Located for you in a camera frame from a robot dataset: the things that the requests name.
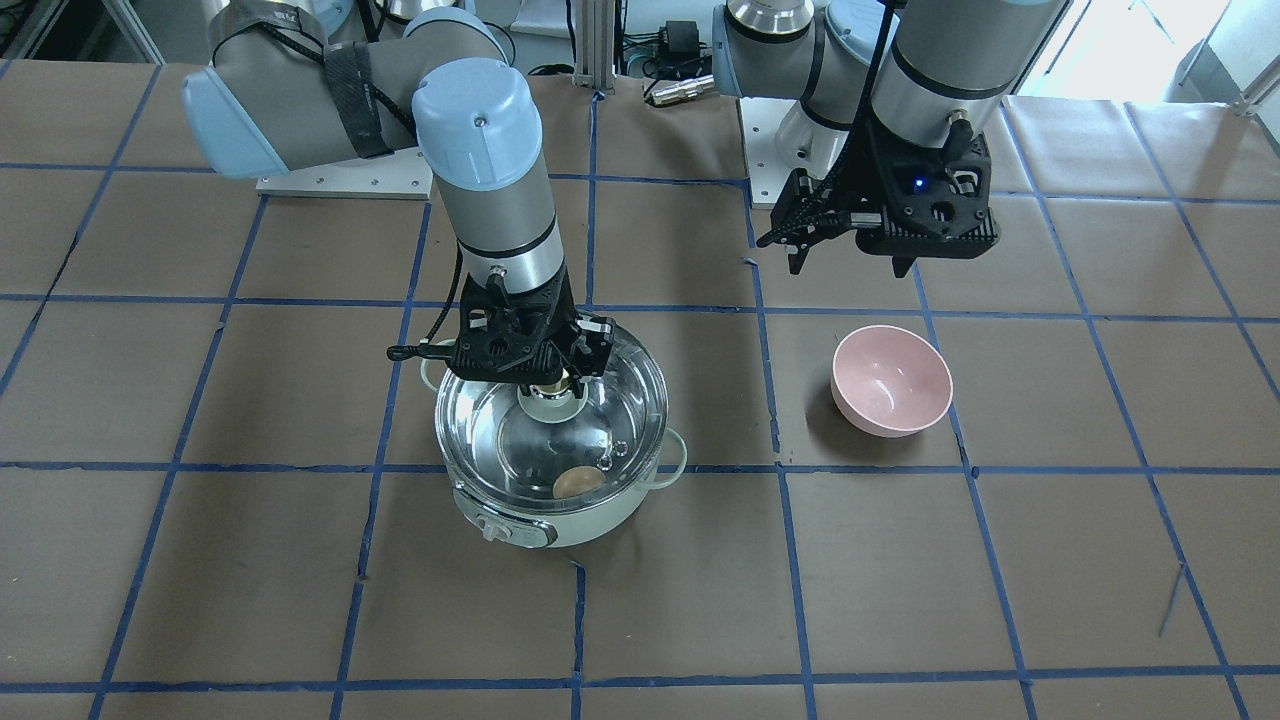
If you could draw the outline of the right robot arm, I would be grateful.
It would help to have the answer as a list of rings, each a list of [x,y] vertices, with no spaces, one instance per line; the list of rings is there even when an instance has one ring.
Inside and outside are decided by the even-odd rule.
[[[229,1],[210,17],[209,67],[183,85],[212,169],[252,179],[417,150],[454,232],[465,283],[454,343],[401,345],[393,361],[438,359],[461,379],[562,386],[604,373],[609,320],[575,306],[522,73],[475,14],[430,8],[402,36],[330,44],[320,19],[283,1]]]

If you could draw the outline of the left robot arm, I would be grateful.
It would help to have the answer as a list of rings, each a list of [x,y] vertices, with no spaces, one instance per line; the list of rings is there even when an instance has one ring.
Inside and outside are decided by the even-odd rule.
[[[801,273],[851,234],[896,277],[922,258],[993,249],[988,119],[1034,61],[1062,1],[727,1],[713,12],[717,90],[792,100],[844,133],[827,170],[792,169],[758,247]]]

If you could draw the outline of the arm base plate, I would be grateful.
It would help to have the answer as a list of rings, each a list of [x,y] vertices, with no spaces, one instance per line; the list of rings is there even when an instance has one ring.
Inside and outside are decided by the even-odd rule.
[[[402,149],[375,159],[353,159],[265,176],[261,195],[296,199],[426,200],[434,174],[416,149]]]
[[[739,100],[751,204],[772,208],[790,173],[813,158],[812,123],[797,100]]]

